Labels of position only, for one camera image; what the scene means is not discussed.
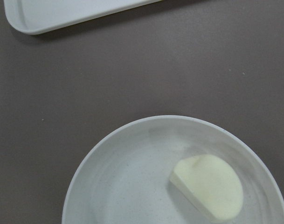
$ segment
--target peeled apple slice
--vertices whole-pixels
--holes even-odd
[[[177,163],[170,181],[212,223],[235,218],[243,204],[241,182],[221,158],[197,155]]]

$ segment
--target gray table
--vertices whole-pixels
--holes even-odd
[[[166,0],[38,36],[0,0],[0,224],[59,224],[91,148],[160,114],[236,135],[284,197],[284,0]]]

